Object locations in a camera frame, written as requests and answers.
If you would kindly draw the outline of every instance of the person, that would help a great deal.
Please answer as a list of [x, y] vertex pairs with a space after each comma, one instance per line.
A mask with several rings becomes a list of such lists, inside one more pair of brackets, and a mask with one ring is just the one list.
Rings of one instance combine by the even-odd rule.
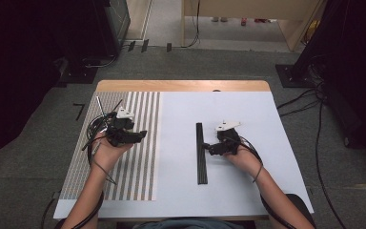
[[[217, 22], [218, 21], [218, 17], [213, 17], [212, 19], [211, 19], [211, 21], [212, 22]], [[221, 17], [221, 22], [227, 22], [228, 21], [228, 17]]]
[[[246, 22], [248, 21], [247, 17], [242, 17], [242, 19], [240, 20], [240, 25], [241, 26], [246, 26]], [[266, 23], [266, 22], [270, 22], [268, 19], [260, 19], [260, 18], [255, 18], [254, 19], [255, 23], [258, 22], [262, 22], [262, 23]]]
[[[61, 228], [73, 228], [92, 212], [101, 197], [107, 173], [113, 168], [117, 160], [132, 147], [132, 144], [113, 147], [104, 137], [104, 134], [100, 133], [96, 139], [97, 140], [94, 141], [92, 147], [97, 147], [98, 144], [99, 147], [93, 156], [94, 163], [91, 164], [91, 171], [78, 200], [75, 202]], [[239, 145], [236, 155], [226, 153], [224, 154], [224, 157], [234, 166], [254, 178], [260, 195], [277, 216], [284, 219], [285, 222], [291, 224], [294, 228], [315, 227], [313, 225], [314, 223], [311, 221], [312, 218], [308, 219], [307, 216], [304, 216], [304, 213], [298, 210], [292, 201], [287, 198], [269, 172], [249, 149]], [[269, 216], [269, 219], [273, 228], [285, 228], [282, 223], [271, 216]], [[215, 219], [174, 219], [162, 221], [161, 223], [144, 223], [143, 225], [134, 228], [176, 228], [177, 226], [175, 225], [178, 225], [178, 228], [195, 228], [194, 226], [198, 226], [198, 228], [242, 228], [232, 223]], [[97, 214], [84, 226], [84, 228], [96, 227]]]

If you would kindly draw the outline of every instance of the wooden table edge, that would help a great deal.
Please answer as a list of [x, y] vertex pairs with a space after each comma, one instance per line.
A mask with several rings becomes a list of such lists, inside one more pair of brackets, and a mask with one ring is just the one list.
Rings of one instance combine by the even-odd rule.
[[[248, 216], [248, 217], [205, 217], [207, 219], [218, 219], [218, 220], [223, 220], [223, 221], [246, 221], [246, 220], [250, 220], [250, 221], [262, 221], [262, 220], [269, 220], [269, 216], [268, 215], [263, 215], [263, 216]], [[166, 220], [169, 218], [103, 218], [101, 220], [110, 220], [110, 221], [118, 221], [118, 222], [129, 222], [129, 221], [136, 221], [136, 222], [149, 222], [149, 221], [162, 221], [162, 220]]]
[[101, 80], [97, 92], [270, 92], [264, 80]]

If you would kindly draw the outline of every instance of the forearm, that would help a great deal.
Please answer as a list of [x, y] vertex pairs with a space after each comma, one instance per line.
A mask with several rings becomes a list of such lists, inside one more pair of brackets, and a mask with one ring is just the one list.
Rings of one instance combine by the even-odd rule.
[[[250, 174], [255, 177], [254, 171], [251, 171]], [[260, 195], [263, 196], [264, 200], [278, 216], [295, 228], [313, 228], [311, 223], [278, 187], [266, 169], [263, 168], [260, 171], [256, 184]]]
[[[85, 186], [62, 228], [74, 227], [93, 211], [100, 199], [105, 181], [106, 174], [97, 166], [92, 165]], [[96, 224], [97, 216], [85, 228], [96, 228]]]

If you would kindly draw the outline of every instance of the black and white stripes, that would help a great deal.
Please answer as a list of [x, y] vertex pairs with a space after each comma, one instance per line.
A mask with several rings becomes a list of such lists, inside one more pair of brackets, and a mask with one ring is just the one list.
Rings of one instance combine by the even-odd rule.
[[120, 106], [134, 113], [133, 131], [148, 131], [147, 136], [124, 154], [110, 175], [117, 185], [107, 183], [104, 189], [106, 200], [155, 200], [157, 177], [157, 133], [160, 115], [160, 93], [95, 93], [91, 100], [87, 116], [78, 139], [71, 166], [68, 171], [61, 197], [77, 199], [89, 172], [86, 153], [81, 148], [86, 143], [85, 130], [96, 116], [101, 115], [100, 108], [94, 99], [100, 97], [104, 112], [109, 112], [120, 99]]

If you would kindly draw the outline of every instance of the white tabletop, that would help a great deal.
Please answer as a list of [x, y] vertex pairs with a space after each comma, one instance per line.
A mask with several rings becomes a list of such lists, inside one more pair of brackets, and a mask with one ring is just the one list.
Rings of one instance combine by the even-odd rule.
[[[204, 141], [217, 143], [214, 128], [223, 120], [259, 152], [284, 193], [299, 195], [312, 213], [295, 155], [270, 92], [161, 93], [158, 122], [156, 200], [105, 200], [100, 218], [116, 220], [211, 217], [256, 219], [267, 216], [252, 178], [223, 156], [206, 154], [209, 183], [197, 184], [195, 123]], [[55, 219], [65, 218], [75, 199], [59, 199]]]

